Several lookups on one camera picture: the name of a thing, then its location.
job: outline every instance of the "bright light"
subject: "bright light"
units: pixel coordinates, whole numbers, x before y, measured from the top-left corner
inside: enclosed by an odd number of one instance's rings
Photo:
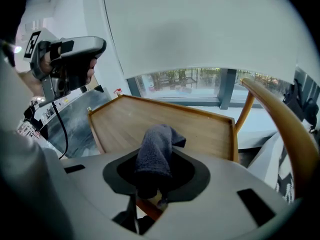
[[[21,50],[22,50],[21,46],[16,46],[16,47],[14,48],[14,53],[17,54],[17,53],[19,53]]]

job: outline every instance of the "gray towel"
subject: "gray towel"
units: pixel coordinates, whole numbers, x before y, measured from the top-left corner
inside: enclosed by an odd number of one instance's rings
[[[146,131],[135,161],[134,172],[140,198],[153,198],[158,189],[165,195],[172,179],[172,146],[183,148],[185,144],[186,138],[166,124],[156,124]]]

